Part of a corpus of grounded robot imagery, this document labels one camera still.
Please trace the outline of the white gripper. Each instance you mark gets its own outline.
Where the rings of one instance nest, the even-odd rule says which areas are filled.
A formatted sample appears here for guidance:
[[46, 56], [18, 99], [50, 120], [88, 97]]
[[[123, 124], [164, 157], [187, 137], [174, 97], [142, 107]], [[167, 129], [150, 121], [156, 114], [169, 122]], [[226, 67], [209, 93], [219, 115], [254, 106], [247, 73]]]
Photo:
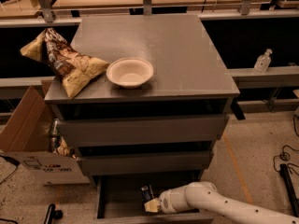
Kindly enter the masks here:
[[184, 189], [169, 189], [161, 193], [159, 199], [155, 198], [144, 203], [145, 211], [165, 214], [175, 214], [187, 210]]

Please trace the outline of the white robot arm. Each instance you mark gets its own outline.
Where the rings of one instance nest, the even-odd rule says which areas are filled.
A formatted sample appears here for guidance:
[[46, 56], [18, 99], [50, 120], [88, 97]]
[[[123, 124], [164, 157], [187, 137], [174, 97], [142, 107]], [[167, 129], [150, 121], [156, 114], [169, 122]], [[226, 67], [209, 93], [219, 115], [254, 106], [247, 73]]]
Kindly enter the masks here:
[[163, 191], [155, 198], [151, 185], [141, 188], [148, 213], [175, 214], [193, 209], [207, 210], [229, 218], [237, 224], [299, 224], [299, 218], [230, 199], [218, 193], [210, 182], [192, 182]]

